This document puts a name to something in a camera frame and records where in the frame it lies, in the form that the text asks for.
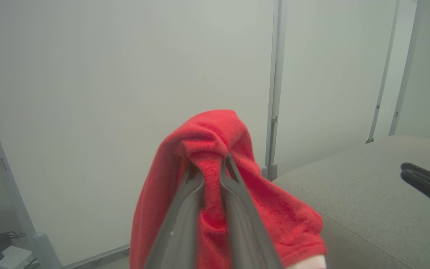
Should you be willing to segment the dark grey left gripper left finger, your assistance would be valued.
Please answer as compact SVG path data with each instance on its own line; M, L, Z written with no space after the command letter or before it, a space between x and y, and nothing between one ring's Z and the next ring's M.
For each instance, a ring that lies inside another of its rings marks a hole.
M189 164L148 256L146 269L196 269L202 172Z

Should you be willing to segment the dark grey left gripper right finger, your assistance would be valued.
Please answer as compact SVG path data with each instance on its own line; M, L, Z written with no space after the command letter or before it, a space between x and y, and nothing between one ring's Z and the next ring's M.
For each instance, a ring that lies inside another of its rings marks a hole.
M282 269L282 262L232 155L222 161L219 184L228 224L232 268Z

